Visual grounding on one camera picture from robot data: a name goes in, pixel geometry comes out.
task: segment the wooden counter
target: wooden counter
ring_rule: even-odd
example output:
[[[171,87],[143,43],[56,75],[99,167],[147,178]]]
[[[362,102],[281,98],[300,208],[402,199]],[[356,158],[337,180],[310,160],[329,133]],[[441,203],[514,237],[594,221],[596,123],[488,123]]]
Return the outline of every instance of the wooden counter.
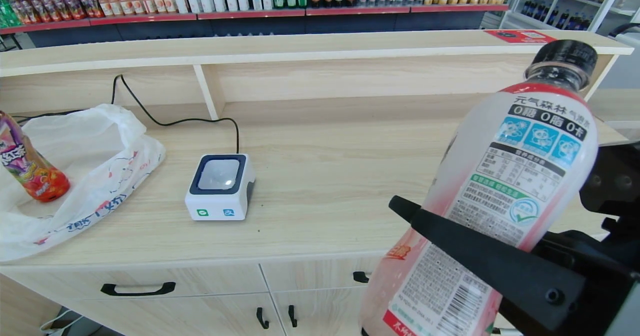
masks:
[[[464,36],[458,32],[382,33],[384,42],[379,44],[375,38],[362,42],[374,34],[334,35],[334,42],[327,39],[323,51],[317,42],[286,45],[286,40],[296,38],[276,36],[264,39],[277,41],[262,44],[269,46],[268,51],[256,44],[244,45],[252,50],[253,63],[246,63],[249,56],[245,54],[240,57],[244,63],[211,64],[210,73],[205,72],[209,65],[122,68],[123,64],[116,65],[124,61],[114,52],[100,54],[100,49],[119,45],[94,45],[99,47],[96,54],[105,59],[100,67],[113,63],[112,67],[3,77],[0,81],[7,88],[0,89],[0,106],[11,112],[108,101],[113,75],[119,70],[126,70],[126,80],[141,99],[146,89],[164,86],[164,93],[146,94],[146,100],[152,101],[151,113],[161,121],[206,117],[212,109],[215,114],[211,116],[219,112],[237,120],[240,151],[251,156],[256,185],[245,221],[194,222],[184,199],[197,161],[202,154],[234,152],[233,126],[149,127],[148,134],[167,147],[166,160],[126,203],[66,243],[0,265],[0,272],[128,336],[210,335],[211,330],[217,336],[359,334],[357,314],[364,288],[354,281],[352,272],[372,272],[409,226],[387,208],[388,201],[393,195],[423,201],[455,128],[485,96],[475,93],[478,88],[495,91],[508,85],[507,79],[516,75],[520,79],[538,48],[500,45],[498,39],[481,31],[461,33],[486,45],[464,47]],[[549,35],[556,33],[557,37],[594,38],[600,52],[612,52],[609,60],[631,51],[590,33],[556,31]],[[423,40],[432,35],[441,35],[440,44]],[[316,41],[324,37],[307,36]],[[161,58],[231,60],[219,54],[233,54],[229,45],[242,38],[221,40],[229,43],[227,48],[211,47],[209,56],[198,56],[183,45],[179,50],[164,48]],[[390,42],[404,49],[377,49]],[[89,50],[89,45],[78,47]],[[318,59],[283,61],[285,56],[301,58],[291,50]],[[331,62],[327,61],[329,54],[334,58]],[[357,63],[342,58],[371,54],[378,57],[356,59]],[[144,59],[142,52],[137,56],[130,62],[142,63],[138,60]],[[77,63],[91,64],[82,61],[86,57],[76,53],[60,60],[64,67],[79,67]],[[0,61],[7,65],[7,59]],[[39,63],[28,66],[14,59],[6,70],[16,73],[34,67],[51,71],[50,63]],[[606,73],[606,66],[601,74]],[[176,74],[162,77],[168,67],[192,67],[196,73],[200,67],[202,73],[194,79],[206,87],[189,88],[181,84],[186,79]],[[103,73],[102,79],[67,78],[95,72]],[[144,72],[156,77],[136,78]],[[437,81],[432,78],[435,75],[448,79]],[[467,85],[466,79],[476,84]],[[298,94],[316,88],[310,94]],[[460,89],[467,92],[452,92]],[[38,95],[38,90],[48,90],[48,94]],[[226,99],[220,99],[220,90]],[[276,91],[282,100],[270,100]],[[329,98],[318,99],[322,95]],[[130,97],[118,89],[116,100],[129,101]],[[598,132],[600,142],[624,139],[601,122]],[[551,229],[598,235],[602,219],[585,211],[575,199]],[[165,282],[176,282],[175,290],[167,295],[110,297],[101,292],[104,284],[116,284],[118,290],[128,292],[156,291]],[[290,321],[290,306],[295,308],[298,327]],[[271,321],[269,329],[256,320],[258,308]],[[503,321],[496,324],[505,325]]]

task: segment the cabinet drawer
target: cabinet drawer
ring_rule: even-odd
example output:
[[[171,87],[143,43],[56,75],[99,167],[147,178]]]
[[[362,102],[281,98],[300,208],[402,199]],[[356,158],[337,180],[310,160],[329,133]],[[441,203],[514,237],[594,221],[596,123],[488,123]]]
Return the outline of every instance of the cabinet drawer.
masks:
[[[271,291],[314,290],[364,286],[354,272],[371,275],[381,256],[352,259],[260,264]]]
[[[284,336],[268,293],[68,300],[64,306],[126,336]]]
[[[103,272],[12,273],[7,276],[45,297],[94,299],[180,297],[267,291],[258,264],[199,268],[148,268]]]

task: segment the red shelf edge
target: red shelf edge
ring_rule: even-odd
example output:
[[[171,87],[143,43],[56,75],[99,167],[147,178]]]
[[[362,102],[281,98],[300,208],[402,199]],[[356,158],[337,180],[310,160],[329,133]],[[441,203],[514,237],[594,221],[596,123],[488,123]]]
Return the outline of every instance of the red shelf edge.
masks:
[[[507,4],[451,4],[451,5],[414,5],[411,7],[412,13],[429,13],[441,11],[506,11],[509,10]]]
[[[411,6],[380,6],[370,7],[343,7],[343,8],[307,8],[308,16],[316,15],[359,15],[359,14],[386,14],[386,13],[409,13]]]
[[[246,19],[250,17],[286,17],[304,16],[305,9],[274,9],[274,10],[247,10],[247,11],[221,11],[213,13],[198,13],[198,20],[211,19]]]

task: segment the store shelf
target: store shelf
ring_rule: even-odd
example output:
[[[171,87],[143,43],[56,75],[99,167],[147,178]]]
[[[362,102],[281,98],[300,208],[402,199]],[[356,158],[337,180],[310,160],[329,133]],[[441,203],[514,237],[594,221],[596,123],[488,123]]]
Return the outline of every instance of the store shelf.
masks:
[[[12,27],[3,27],[0,29],[0,35],[13,33],[28,33],[30,31],[66,29],[67,27],[83,27],[90,26],[89,19],[69,20],[57,22],[41,22],[40,24],[20,25]]]
[[[633,16],[634,13],[636,13],[635,10],[622,10],[622,9],[619,9],[619,8],[610,8],[609,10],[614,12],[614,13],[618,13],[618,14],[621,14],[621,15],[627,15],[627,16]]]
[[[507,4],[460,4],[460,5],[415,5],[411,7],[412,13],[430,13],[441,11],[506,11]]]
[[[411,6],[380,6],[377,7],[354,7],[354,8],[307,8],[306,14],[315,15],[359,15],[359,14],[388,14],[388,13],[409,13]]]
[[[595,1],[591,1],[591,0],[576,0],[576,1],[580,1],[581,3],[598,6],[598,7],[602,6],[602,4],[596,3]]]
[[[304,16],[304,9],[247,10],[223,11],[220,13],[199,13],[198,20],[208,19],[242,19],[247,17],[285,17]]]
[[[152,21],[176,21],[176,20],[195,20],[196,14],[154,14],[154,15],[131,15],[131,16],[115,16],[100,17],[89,19],[91,25],[108,25],[108,24],[128,24],[130,22],[152,22]]]

